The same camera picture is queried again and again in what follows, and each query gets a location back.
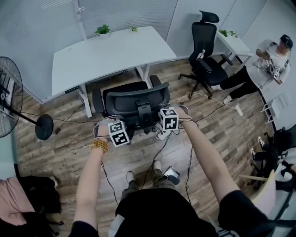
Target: hand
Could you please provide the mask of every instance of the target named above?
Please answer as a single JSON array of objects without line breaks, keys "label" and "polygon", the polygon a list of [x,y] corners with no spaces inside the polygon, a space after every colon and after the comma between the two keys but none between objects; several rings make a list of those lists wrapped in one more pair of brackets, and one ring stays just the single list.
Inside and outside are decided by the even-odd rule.
[{"label": "hand", "polygon": [[190,118],[190,116],[187,115],[185,113],[185,111],[182,108],[180,108],[179,106],[174,107],[174,109],[177,112],[177,114],[179,115],[179,119]]},{"label": "hand", "polygon": [[[105,119],[107,122],[112,123],[114,122],[113,119],[107,118]],[[97,137],[108,137],[109,136],[109,129],[108,124],[101,124],[98,128]],[[100,138],[100,140],[104,142],[108,142],[109,140],[107,138]]]},{"label": "hand", "polygon": [[262,58],[264,58],[265,60],[269,60],[269,56],[265,53],[262,52]]}]

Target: cap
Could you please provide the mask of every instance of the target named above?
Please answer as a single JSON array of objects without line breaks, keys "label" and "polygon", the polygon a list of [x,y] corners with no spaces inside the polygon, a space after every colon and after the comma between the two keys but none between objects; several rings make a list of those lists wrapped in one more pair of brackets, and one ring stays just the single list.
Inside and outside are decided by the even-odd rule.
[{"label": "cap", "polygon": [[291,40],[291,38],[289,36],[282,35],[282,37],[280,39],[286,45],[287,49],[292,49],[293,48],[293,41]]}]

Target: fan grille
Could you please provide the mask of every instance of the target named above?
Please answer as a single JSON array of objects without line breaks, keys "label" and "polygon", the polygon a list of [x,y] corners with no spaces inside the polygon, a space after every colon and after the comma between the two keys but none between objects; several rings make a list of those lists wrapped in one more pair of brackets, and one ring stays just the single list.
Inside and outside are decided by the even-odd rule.
[{"label": "fan grille", "polygon": [[16,126],[23,106],[23,83],[15,63],[0,57],[0,137],[5,137]]}]

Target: chair armrest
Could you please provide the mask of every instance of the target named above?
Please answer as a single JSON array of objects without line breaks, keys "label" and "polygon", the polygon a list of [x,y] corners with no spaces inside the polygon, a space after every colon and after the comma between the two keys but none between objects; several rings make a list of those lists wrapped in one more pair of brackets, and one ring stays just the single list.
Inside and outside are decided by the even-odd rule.
[{"label": "chair armrest", "polygon": [[92,102],[93,102],[93,107],[96,113],[104,113],[104,105],[103,105],[103,99],[102,99],[102,94],[101,90],[94,89],[92,91]]},{"label": "chair armrest", "polygon": [[158,76],[156,76],[156,75],[151,75],[150,81],[151,81],[153,87],[161,85],[161,81],[159,80]]},{"label": "chair armrest", "polygon": [[225,54],[220,54],[221,57],[223,58],[220,62],[219,65],[221,66],[223,63],[228,62],[229,65],[233,65],[233,62],[225,55]]},{"label": "chair armrest", "polygon": [[204,61],[204,60],[202,60],[201,58],[199,58],[198,60],[197,60],[197,62],[199,62],[200,63],[200,65],[202,65],[203,66],[203,68],[207,71],[207,72],[212,72],[213,70],[212,70],[212,68]]}]

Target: fan base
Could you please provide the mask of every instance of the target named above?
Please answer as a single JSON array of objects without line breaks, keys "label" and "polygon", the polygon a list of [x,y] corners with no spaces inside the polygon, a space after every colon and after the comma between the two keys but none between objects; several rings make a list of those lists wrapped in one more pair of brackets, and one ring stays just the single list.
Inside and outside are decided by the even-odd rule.
[{"label": "fan base", "polygon": [[48,114],[43,114],[37,119],[37,124],[35,126],[35,133],[37,138],[40,140],[47,140],[54,129],[54,121]]}]

